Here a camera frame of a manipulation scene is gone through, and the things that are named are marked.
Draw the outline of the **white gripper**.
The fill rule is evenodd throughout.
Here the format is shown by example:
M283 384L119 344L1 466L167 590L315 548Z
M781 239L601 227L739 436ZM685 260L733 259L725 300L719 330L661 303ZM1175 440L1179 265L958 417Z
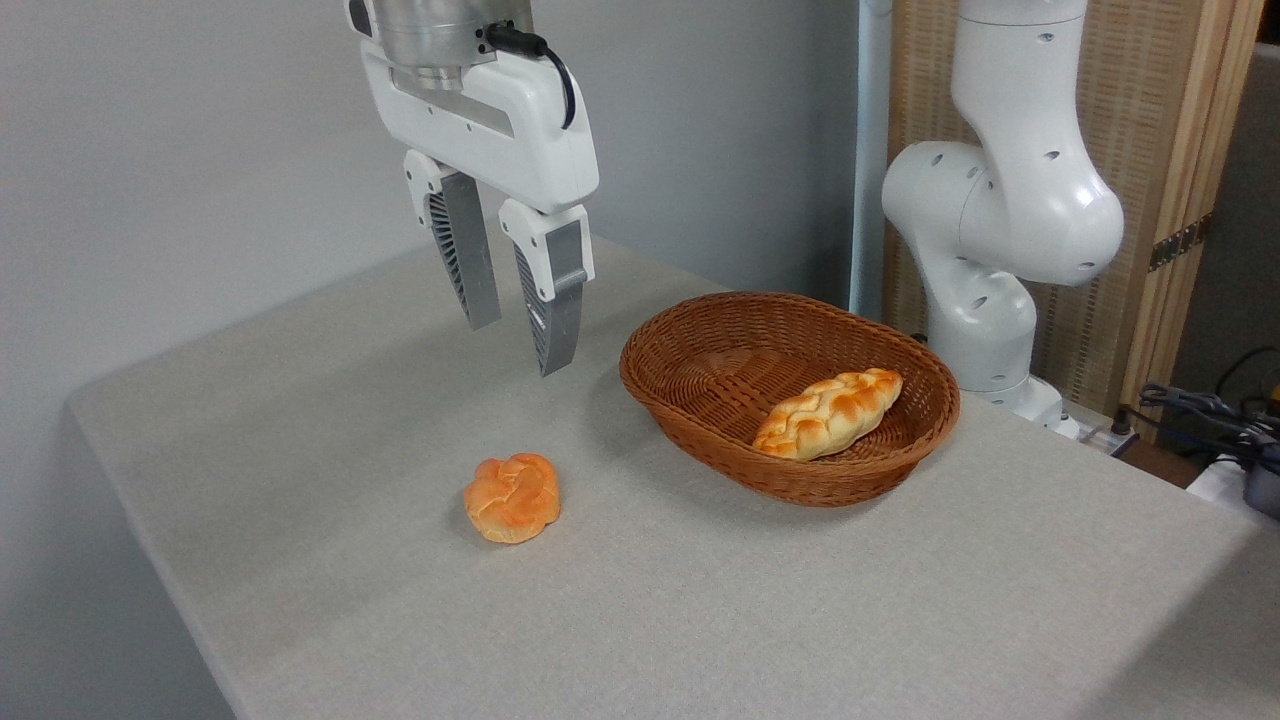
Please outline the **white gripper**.
M499 222L540 375L570 365L596 275L579 204L599 170L580 87L534 31L530 3L351 1L347 19L383 124L413 149L410 196L470 328L500 319L480 181L509 197Z

